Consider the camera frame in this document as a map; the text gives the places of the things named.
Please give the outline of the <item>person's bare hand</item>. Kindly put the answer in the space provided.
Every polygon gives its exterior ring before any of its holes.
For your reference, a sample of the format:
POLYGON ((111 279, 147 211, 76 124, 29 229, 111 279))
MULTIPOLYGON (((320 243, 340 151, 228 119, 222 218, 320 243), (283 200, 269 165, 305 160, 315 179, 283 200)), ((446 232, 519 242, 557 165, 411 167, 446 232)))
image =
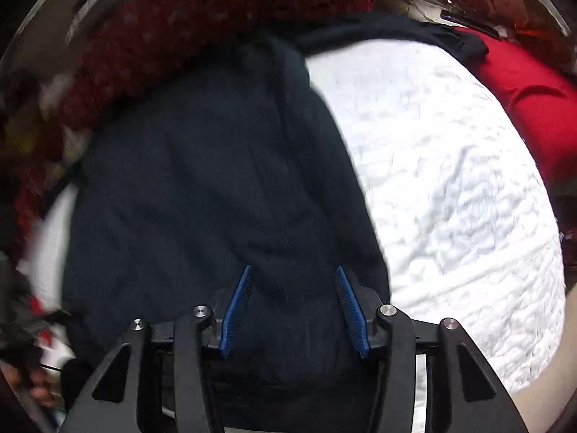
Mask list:
POLYGON ((54 408, 56 406, 52 386, 43 368, 32 368, 25 377, 21 377, 21 373, 15 367, 6 362, 1 362, 1 371, 8 385, 13 390, 19 390, 21 384, 24 383, 30 397, 40 406, 45 408, 54 408))

